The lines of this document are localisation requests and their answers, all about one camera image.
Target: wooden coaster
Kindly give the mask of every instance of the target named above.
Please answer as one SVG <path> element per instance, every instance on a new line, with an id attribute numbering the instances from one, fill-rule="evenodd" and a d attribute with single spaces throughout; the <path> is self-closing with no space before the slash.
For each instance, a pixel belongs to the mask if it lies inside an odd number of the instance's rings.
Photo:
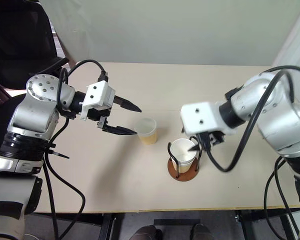
<path id="1" fill-rule="evenodd" d="M 187 182 L 187 181 L 190 181 L 191 179 L 193 179 L 195 176 L 197 176 L 199 169 L 200 169 L 199 168 L 198 171 L 196 171 L 196 166 L 198 163 L 197 158 L 195 158 L 193 160 L 193 163 L 187 172 L 179 173 L 178 178 L 176 178 L 177 171 L 175 170 L 174 165 L 170 159 L 171 158 L 169 158 L 169 160 L 168 160 L 168 171 L 169 171 L 170 176 L 173 177 L 175 180 L 181 181 L 181 182 Z"/>

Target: paper cup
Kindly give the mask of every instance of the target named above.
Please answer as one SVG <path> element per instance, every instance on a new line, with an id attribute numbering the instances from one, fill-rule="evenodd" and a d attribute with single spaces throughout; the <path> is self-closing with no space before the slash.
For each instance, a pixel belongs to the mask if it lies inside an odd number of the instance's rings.
<path id="1" fill-rule="evenodd" d="M 190 169 L 196 157 L 196 151 L 188 151 L 193 146 L 195 146 L 195 143 L 186 138 L 179 138 L 171 143 L 170 151 L 179 162 L 179 173 L 181 174 Z M 177 171 L 177 165 L 174 160 L 172 160 L 172 164 Z"/>
<path id="2" fill-rule="evenodd" d="M 145 145 L 154 144 L 157 141 L 157 122 L 152 118 L 140 119 L 135 123 L 134 130 Z"/>

